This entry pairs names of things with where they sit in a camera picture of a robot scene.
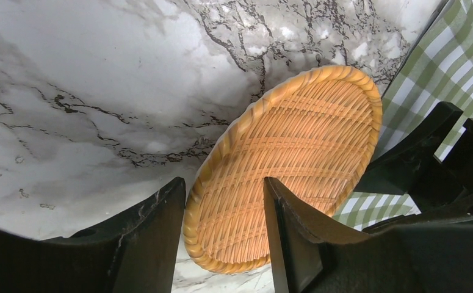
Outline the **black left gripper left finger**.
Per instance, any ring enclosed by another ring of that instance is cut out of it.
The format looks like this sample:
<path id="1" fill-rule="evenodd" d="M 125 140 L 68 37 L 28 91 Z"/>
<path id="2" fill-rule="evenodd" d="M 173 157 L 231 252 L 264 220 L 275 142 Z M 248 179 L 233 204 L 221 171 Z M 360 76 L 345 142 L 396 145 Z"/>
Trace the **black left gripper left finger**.
<path id="1" fill-rule="evenodd" d="M 176 177 L 70 237 L 37 241 L 0 230 L 0 292 L 170 292 L 185 201 Z"/>

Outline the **orange woven plate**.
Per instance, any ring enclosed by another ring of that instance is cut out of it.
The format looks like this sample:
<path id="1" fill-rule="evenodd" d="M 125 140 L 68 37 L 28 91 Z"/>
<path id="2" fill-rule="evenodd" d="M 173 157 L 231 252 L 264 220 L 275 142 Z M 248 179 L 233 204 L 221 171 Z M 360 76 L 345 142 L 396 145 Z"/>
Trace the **orange woven plate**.
<path id="1" fill-rule="evenodd" d="M 373 79 L 345 65 L 304 71 L 250 104 L 220 136 L 189 192 L 183 235 L 192 261 L 215 273 L 270 262 L 266 177 L 332 216 L 372 159 L 382 113 Z"/>

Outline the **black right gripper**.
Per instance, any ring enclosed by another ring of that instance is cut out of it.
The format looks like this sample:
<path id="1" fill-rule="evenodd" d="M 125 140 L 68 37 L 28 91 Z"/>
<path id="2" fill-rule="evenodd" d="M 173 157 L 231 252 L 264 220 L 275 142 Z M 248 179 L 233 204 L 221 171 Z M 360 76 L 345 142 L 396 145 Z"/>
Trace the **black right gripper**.
<path id="1" fill-rule="evenodd" d="M 444 159 L 435 151 L 463 111 L 441 101 L 401 142 L 374 159 L 354 191 L 404 195 L 420 210 L 408 220 L 473 220 L 473 118 Z"/>

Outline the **green white checkered cloth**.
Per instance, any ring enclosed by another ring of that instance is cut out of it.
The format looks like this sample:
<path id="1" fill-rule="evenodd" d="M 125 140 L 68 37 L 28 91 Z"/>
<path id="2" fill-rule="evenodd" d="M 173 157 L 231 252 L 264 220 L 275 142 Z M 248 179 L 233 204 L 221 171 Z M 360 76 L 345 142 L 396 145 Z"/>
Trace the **green white checkered cloth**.
<path id="1" fill-rule="evenodd" d="M 447 1 L 421 35 L 383 95 L 383 126 L 374 155 L 378 158 L 409 135 L 440 102 L 463 114 L 435 151 L 444 159 L 473 118 L 473 1 Z M 404 195 L 354 192 L 335 219 L 357 230 L 420 211 Z"/>

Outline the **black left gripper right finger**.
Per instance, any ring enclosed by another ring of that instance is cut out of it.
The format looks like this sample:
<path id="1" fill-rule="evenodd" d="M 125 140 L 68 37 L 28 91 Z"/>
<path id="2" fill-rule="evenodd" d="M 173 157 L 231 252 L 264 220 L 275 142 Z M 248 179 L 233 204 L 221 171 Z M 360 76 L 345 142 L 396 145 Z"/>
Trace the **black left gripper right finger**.
<path id="1" fill-rule="evenodd" d="M 473 194 L 362 232 L 264 180 L 276 292 L 473 292 Z"/>

